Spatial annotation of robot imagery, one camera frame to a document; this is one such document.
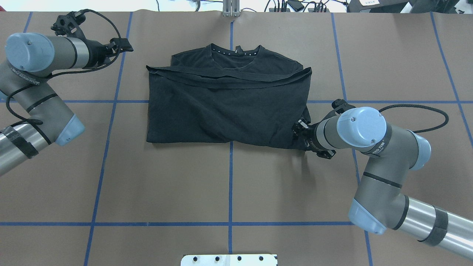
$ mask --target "black t-shirt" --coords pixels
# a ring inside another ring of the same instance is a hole
[[[149,67],[147,142],[229,142],[306,150],[293,139],[300,117],[310,121],[310,68],[266,50],[207,47]]]

